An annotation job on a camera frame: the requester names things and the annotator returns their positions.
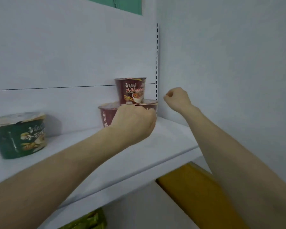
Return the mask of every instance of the skin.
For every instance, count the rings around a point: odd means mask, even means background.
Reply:
[[[214,177],[250,228],[286,229],[286,183],[173,88],[164,100],[187,121]]]
[[[0,228],[39,227],[90,173],[155,124],[153,109],[122,105],[109,127],[1,182]]]

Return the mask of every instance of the white wall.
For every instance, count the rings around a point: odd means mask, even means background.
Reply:
[[[142,16],[88,0],[0,0],[0,116],[43,111],[49,136],[101,126],[113,79],[134,76],[155,99],[156,0],[142,0]]]
[[[286,0],[157,0],[161,100],[192,103],[286,181]]]

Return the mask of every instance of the white back panel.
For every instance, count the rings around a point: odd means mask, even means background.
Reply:
[[[143,16],[87,0],[0,0],[0,90],[155,83],[155,0]]]
[[[156,98],[156,84],[147,84],[146,99]],[[0,116],[42,111],[48,136],[102,126],[98,106],[117,101],[116,86],[42,88],[0,91]]]

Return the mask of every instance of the fist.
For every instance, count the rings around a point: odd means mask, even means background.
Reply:
[[[191,106],[190,98],[182,88],[169,90],[164,96],[164,100],[171,109],[179,113],[182,113],[186,108]]]
[[[123,104],[118,108],[109,127],[114,128],[122,136],[126,147],[134,145],[149,137],[156,125],[154,109],[142,106]]]

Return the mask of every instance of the green panel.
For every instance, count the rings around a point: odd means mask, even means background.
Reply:
[[[142,15],[142,0],[115,0],[115,3],[118,9]]]
[[[103,5],[108,5],[113,7],[113,0],[89,0],[89,1],[94,1]]]

